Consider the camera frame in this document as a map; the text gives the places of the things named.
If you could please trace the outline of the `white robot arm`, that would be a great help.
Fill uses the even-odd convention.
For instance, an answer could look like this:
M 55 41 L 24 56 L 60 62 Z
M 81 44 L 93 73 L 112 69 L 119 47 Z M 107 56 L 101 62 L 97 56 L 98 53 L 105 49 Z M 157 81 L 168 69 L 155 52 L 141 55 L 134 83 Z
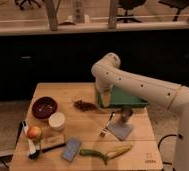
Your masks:
M 109 106 L 111 89 L 116 86 L 179 114 L 172 167 L 173 171 L 189 171 L 189 87 L 122 71 L 120 64 L 121 60 L 115 53 L 108 53 L 91 68 L 103 105 Z

